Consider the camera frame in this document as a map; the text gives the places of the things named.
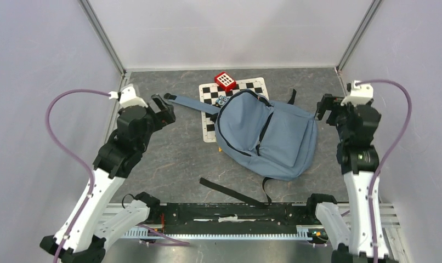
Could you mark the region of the blue student backpack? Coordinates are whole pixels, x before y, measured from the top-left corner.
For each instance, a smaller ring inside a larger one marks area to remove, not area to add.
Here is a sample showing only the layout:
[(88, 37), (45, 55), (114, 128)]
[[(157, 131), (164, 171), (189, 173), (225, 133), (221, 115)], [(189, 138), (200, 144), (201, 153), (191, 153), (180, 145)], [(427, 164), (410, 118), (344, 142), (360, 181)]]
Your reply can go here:
[(165, 99), (209, 114), (218, 146), (243, 167), (270, 179), (291, 181), (312, 164), (318, 138), (314, 115), (289, 102), (240, 91), (221, 107), (167, 93)]

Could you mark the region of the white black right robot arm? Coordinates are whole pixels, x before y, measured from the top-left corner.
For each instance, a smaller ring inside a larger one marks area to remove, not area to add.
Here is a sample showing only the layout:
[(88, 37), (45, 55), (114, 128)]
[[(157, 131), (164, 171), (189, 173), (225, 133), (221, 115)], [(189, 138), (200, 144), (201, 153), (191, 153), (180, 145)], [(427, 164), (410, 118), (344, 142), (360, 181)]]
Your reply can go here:
[(381, 224), (376, 170), (380, 161), (372, 145), (381, 114), (369, 100), (363, 104), (348, 102), (343, 97), (323, 95), (317, 103), (315, 117), (336, 128), (339, 137), (336, 158), (341, 166), (349, 198), (348, 225), (338, 204), (329, 195), (314, 195), (305, 217), (321, 223), (333, 252), (332, 262), (393, 262), (384, 239)]

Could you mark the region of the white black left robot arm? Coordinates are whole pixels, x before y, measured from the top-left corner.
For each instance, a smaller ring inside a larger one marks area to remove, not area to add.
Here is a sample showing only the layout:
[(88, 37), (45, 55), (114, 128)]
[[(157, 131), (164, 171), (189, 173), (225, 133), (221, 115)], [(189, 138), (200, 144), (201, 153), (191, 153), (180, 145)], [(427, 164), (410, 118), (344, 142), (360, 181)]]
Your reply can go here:
[(99, 222), (113, 195), (141, 161), (152, 134), (175, 122), (173, 106), (158, 94), (151, 97), (158, 112), (132, 92), (112, 92), (108, 96), (117, 99), (122, 108), (117, 128), (99, 149), (91, 167), (57, 139), (49, 119), (54, 104), (47, 109), (46, 126), (50, 137), (79, 162), (89, 176), (63, 226), (56, 234), (43, 237), (39, 244), (53, 256), (53, 262), (102, 262), (110, 247), (128, 230), (143, 221), (155, 223), (161, 216), (159, 206), (136, 199), (113, 218), (102, 224)]

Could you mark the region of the black white checkerboard mat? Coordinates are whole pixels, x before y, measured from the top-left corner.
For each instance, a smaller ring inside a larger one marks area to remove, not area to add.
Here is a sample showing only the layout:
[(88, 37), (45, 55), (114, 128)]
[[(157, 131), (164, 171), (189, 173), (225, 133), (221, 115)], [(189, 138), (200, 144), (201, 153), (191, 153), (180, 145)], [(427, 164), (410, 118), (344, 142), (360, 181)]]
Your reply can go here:
[[(205, 104), (209, 104), (220, 108), (224, 106), (228, 99), (230, 99), (234, 94), (242, 90), (251, 90), (254, 93), (260, 94), (265, 98), (269, 98), (267, 87), (263, 77), (241, 79), (236, 81), (236, 86), (233, 90), (225, 92), (216, 83), (207, 83), (199, 85), (199, 99)], [(211, 121), (211, 115), (205, 112), (201, 112), (202, 120), (202, 132), (203, 141), (206, 143), (216, 142), (215, 136), (215, 125)]]

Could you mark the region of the blue owl eraser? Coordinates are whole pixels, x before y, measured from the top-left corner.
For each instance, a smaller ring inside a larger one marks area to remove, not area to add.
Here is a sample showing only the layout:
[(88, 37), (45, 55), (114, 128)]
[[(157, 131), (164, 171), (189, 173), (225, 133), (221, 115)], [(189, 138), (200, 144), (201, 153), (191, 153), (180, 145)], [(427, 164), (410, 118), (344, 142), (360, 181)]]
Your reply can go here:
[(219, 108), (223, 107), (228, 101), (229, 101), (229, 97), (227, 96), (220, 96), (217, 100), (215, 105)]

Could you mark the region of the red calculator toy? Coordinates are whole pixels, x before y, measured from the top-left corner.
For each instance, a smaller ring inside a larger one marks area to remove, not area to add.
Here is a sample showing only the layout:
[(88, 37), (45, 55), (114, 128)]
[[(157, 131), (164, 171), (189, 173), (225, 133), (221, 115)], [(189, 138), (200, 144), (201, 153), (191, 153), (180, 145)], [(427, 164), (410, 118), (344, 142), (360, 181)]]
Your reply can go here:
[(214, 82), (225, 92), (232, 91), (237, 85), (236, 80), (224, 71), (214, 77)]

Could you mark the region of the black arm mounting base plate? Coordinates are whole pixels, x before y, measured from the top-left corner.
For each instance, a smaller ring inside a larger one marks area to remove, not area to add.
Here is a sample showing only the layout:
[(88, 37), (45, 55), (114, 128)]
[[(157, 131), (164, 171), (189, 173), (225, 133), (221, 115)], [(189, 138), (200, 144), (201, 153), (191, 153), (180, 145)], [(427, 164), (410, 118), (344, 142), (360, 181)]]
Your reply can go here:
[(166, 235), (294, 234), (298, 226), (322, 226), (305, 203), (273, 203), (266, 208), (244, 203), (166, 203), (152, 207), (142, 223), (159, 226)]

